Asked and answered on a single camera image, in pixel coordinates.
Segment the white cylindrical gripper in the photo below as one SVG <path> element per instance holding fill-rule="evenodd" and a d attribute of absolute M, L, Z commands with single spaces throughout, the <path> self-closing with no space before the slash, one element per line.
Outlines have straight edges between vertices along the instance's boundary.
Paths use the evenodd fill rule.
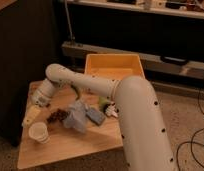
<path fill-rule="evenodd" d="M 39 106 L 47 106 L 57 90 L 57 83 L 51 82 L 49 79 L 44 79 L 42 81 L 31 97 L 31 102 L 35 105 L 32 105 L 27 109 L 22 122 L 23 127 L 29 126 L 36 119 L 41 112 L 41 108 Z"/>

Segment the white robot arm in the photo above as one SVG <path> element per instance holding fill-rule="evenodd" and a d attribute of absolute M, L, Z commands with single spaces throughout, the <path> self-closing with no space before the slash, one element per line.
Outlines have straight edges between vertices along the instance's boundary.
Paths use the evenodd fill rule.
<path fill-rule="evenodd" d="M 46 78 L 31 97 L 22 124 L 33 122 L 42 107 L 65 84 L 113 101 L 129 171 L 178 171 L 156 92 L 141 76 L 121 80 L 74 72 L 60 64 L 47 66 Z"/>

